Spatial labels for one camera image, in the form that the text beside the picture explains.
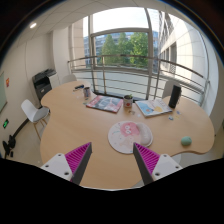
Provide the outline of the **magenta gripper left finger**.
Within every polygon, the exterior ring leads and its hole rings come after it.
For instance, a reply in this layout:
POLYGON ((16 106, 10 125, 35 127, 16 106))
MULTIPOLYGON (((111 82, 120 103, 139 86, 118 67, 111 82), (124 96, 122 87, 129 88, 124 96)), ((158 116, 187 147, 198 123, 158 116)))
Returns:
POLYGON ((42 166, 42 169, 79 185, 91 154, 92 144, 86 143, 67 154, 57 153, 42 166))

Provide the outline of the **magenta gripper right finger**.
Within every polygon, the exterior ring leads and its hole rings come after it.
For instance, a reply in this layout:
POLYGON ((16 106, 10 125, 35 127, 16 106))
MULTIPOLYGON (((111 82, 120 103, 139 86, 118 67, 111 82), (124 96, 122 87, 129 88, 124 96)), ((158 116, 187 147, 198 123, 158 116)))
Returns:
POLYGON ((138 143, 133 144, 133 153, 145 185, 182 169, 168 154, 159 155, 138 143))

